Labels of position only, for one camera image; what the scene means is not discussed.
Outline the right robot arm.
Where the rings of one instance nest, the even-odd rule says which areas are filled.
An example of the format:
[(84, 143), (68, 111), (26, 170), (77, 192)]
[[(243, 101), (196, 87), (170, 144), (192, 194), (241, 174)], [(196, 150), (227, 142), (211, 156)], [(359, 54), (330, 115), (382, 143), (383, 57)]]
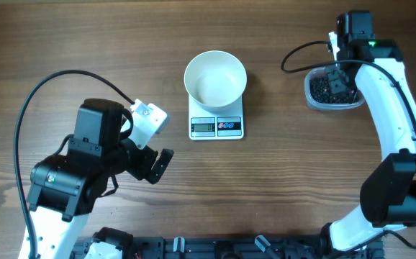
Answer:
[(395, 41), (376, 37), (370, 12), (339, 15), (331, 43), (340, 69), (366, 100), (381, 146), (381, 163), (362, 184), (360, 204), (329, 226), (332, 249), (348, 253), (416, 227), (416, 104), (403, 54)]

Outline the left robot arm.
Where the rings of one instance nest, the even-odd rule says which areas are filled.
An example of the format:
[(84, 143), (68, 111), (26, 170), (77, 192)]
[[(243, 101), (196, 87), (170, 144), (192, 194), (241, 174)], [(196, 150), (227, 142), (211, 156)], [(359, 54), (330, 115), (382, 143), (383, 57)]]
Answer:
[(78, 109), (74, 133), (32, 169), (27, 196), (29, 221), (20, 258), (69, 258), (95, 201), (114, 194), (107, 188), (128, 172), (159, 182), (174, 152), (148, 147), (168, 122), (155, 104), (137, 100), (130, 108), (106, 99), (87, 99)]

